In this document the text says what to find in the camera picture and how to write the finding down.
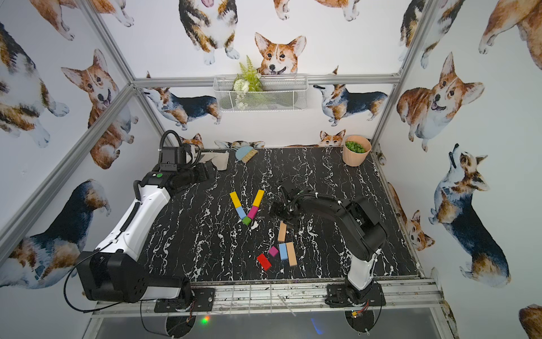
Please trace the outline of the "small light blue block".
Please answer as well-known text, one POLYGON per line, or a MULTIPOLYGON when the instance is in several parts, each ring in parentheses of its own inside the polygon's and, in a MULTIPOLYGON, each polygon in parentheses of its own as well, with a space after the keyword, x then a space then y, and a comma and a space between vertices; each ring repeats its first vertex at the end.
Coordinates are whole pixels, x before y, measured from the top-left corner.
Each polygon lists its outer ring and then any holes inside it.
POLYGON ((236 208, 236 212, 241 220, 243 220, 246 217, 246 213, 241 206, 236 208))

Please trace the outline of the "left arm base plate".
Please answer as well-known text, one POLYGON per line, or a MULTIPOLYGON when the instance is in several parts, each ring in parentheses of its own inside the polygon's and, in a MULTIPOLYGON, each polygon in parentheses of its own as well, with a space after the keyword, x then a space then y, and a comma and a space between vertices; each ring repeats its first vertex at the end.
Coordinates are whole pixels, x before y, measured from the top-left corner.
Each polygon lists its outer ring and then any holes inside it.
POLYGON ((182 292, 175 299, 158 299, 154 312, 161 313, 190 313, 211 312, 214 305, 215 288, 196 288, 190 292, 182 292))

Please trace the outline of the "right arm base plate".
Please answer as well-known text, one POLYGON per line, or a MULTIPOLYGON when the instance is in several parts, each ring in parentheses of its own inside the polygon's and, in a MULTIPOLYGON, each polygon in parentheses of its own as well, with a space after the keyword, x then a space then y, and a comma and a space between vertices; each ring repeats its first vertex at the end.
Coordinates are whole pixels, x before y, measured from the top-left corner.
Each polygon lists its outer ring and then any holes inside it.
POLYGON ((386 305, 385 295, 381 284, 373 281, 363 290, 357 290, 349 282, 345 284, 330 284, 326 287, 327 295, 324 302, 331 308, 344 307, 383 307, 386 305))

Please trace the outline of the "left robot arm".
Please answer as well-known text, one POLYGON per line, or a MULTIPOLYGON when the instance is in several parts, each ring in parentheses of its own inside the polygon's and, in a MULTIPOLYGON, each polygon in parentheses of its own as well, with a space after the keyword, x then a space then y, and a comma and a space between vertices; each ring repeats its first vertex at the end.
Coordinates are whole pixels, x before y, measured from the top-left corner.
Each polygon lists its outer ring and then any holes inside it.
POLYGON ((76 270, 89 300, 136 303, 173 299, 182 308, 194 300, 185 276, 152 275, 139 263, 145 240, 159 212, 172 196, 215 178, 211 162, 189 169, 155 169, 134 182, 135 199, 112 232, 94 251, 84 251, 76 270))

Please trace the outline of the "magenta rectangular block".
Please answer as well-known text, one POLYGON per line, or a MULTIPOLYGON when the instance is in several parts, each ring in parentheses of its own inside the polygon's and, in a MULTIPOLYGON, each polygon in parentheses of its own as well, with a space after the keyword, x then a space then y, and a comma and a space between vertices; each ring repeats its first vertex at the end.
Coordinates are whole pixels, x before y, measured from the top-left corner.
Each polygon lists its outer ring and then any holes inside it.
POLYGON ((250 218, 251 220, 254 220, 256 214, 258 213, 258 209, 259 209, 258 206, 252 206, 247 217, 250 218))

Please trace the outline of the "long natural wood block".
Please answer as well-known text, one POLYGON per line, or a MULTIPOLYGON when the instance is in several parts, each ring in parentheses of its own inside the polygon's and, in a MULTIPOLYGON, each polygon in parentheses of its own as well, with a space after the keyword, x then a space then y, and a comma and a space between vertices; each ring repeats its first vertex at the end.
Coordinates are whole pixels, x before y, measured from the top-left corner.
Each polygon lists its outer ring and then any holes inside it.
POLYGON ((287 234, 287 224, 284 222, 280 222, 279 225, 279 233, 278 233, 278 242, 283 243, 286 240, 286 234, 287 234))

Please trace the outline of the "short yellow block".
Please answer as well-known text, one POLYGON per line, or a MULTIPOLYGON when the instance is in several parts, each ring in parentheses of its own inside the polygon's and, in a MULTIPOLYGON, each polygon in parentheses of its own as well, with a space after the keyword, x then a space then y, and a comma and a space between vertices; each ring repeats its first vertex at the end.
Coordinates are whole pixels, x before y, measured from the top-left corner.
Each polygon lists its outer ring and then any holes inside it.
POLYGON ((236 192, 230 193, 230 198, 231 198, 235 208, 241 207, 241 202, 240 202, 236 192))

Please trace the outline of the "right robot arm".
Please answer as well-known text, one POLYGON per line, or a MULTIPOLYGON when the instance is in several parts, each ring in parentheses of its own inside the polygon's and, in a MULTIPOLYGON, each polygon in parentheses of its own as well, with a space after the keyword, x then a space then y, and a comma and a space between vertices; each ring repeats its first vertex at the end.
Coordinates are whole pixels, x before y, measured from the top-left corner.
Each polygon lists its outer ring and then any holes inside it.
POLYGON ((339 227, 351 254, 347 286, 353 292, 362 292, 373 283, 373 272, 381 247, 388 240, 388 227, 378 210, 360 196, 341 201, 334 196, 312 189, 279 188, 282 198, 272 202, 270 212, 289 227, 299 227, 301 219, 316 215, 332 221, 339 227))

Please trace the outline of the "long yellow block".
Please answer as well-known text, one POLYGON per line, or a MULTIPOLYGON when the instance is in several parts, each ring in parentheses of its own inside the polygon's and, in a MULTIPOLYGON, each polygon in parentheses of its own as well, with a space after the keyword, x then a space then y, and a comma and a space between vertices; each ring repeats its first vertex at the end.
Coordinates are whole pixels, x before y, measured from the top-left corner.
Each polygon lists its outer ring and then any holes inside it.
POLYGON ((257 195, 253 201, 253 206, 260 207, 264 194, 265 194, 264 190, 261 190, 261 189, 258 190, 257 195))

